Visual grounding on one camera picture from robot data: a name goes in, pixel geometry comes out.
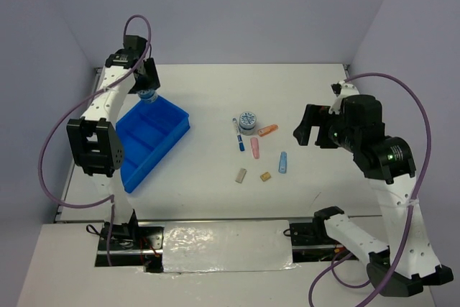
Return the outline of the blue white whiteboard marker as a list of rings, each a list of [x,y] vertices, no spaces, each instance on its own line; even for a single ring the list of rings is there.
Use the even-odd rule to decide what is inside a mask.
[[[238,124],[238,121],[236,118],[233,118],[232,119],[232,123],[233,123],[233,126],[234,126],[234,130],[236,132],[236,138],[238,140],[238,145],[239,145],[239,150],[241,152],[245,151],[245,147],[244,147],[244,143],[243,143],[243,139],[242,139],[242,134],[240,132],[240,129],[239,129],[239,124]]]

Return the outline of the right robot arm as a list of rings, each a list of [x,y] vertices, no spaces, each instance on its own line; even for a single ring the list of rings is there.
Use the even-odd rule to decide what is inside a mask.
[[[315,212],[313,237],[344,245],[366,267],[380,295],[410,297],[426,286],[450,283],[454,274],[433,251],[418,200],[412,196],[419,174],[409,144],[386,135],[382,104],[375,97],[345,81],[331,88],[334,103],[308,104],[293,136],[306,146],[312,128],[318,127],[316,146],[343,148],[353,155],[376,194],[388,241],[371,236],[337,206]]]

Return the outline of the blue cleaning gel jar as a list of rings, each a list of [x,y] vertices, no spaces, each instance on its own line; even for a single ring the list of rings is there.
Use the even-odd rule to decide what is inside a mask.
[[[137,92],[139,99],[146,104],[151,104],[157,100],[157,92],[155,89],[146,89]]]

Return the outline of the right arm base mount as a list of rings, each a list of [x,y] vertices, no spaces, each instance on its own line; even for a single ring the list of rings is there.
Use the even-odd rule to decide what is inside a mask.
[[[330,262],[334,255],[346,255],[343,244],[322,235],[312,219],[289,221],[283,235],[290,239],[294,263]]]

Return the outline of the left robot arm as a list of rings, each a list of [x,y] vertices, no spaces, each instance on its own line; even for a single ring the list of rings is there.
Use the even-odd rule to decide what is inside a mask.
[[[141,231],[121,180],[125,153],[116,122],[129,94],[138,95],[145,103],[158,97],[155,62],[145,57],[149,47],[147,39],[126,35],[123,48],[105,62],[99,94],[80,118],[70,119],[66,126],[75,164],[102,196],[110,198],[111,210],[104,219],[108,225],[102,234],[106,239],[115,238],[126,249],[139,244]]]

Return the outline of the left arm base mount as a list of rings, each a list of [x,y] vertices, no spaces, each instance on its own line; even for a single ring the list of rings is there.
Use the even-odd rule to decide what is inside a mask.
[[[162,226],[138,224],[102,226],[88,224],[86,232],[98,238],[96,267],[140,267],[149,273],[163,272]]]

